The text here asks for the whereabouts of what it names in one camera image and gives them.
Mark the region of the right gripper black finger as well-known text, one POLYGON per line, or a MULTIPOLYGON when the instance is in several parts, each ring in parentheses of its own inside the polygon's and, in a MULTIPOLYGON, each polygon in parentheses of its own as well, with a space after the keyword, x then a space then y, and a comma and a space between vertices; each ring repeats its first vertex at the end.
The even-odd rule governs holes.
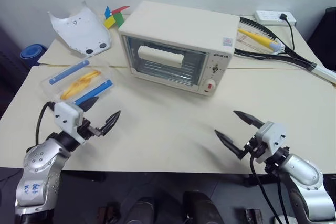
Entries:
POLYGON ((243 120, 245 123, 249 124, 249 125, 253 125, 254 127, 256 127, 257 129, 260 129, 263 125, 264 122, 262 122, 261 120, 257 119, 256 117, 254 117, 251 114, 242 112, 242 111, 234 111, 234 113, 241 119, 243 120))
POLYGON ((228 136, 226 136, 225 134, 221 133, 216 129, 214 130, 214 132, 219 138, 219 140, 224 144, 224 146, 226 146, 231 152, 233 152, 239 160, 242 160, 245 157, 247 152, 245 150, 238 148, 233 143, 233 140, 231 140, 228 136))

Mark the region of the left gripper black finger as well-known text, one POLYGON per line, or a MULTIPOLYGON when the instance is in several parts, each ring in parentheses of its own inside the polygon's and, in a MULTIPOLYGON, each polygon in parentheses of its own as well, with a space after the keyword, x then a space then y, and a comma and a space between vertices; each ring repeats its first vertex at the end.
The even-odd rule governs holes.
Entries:
POLYGON ((90 108, 94 106, 99 97, 92 97, 86 101, 81 102, 78 107, 80 107, 84 112, 87 112, 90 108))
POLYGON ((121 111, 117 111, 116 113, 112 114, 108 119, 106 119, 105 125, 100 129, 100 133, 102 136, 105 136, 116 124, 119 119, 121 111))

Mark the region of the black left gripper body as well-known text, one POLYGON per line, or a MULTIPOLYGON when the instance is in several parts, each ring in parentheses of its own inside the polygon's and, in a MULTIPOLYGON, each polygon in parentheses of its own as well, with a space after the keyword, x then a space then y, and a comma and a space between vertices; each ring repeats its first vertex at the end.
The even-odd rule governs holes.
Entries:
POLYGON ((77 133, 84 139, 88 140, 93 136, 100 137, 101 131, 98 128, 94 128, 91 125, 91 122, 87 119, 83 119, 82 124, 77 127, 77 133))

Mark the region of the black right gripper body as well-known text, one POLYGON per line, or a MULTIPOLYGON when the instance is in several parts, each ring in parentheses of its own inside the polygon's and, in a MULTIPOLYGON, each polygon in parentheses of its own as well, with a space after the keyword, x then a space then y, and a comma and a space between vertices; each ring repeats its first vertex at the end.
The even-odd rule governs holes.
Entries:
POLYGON ((254 157, 261 157, 266 150, 266 144, 254 135, 244 146, 244 149, 254 157))

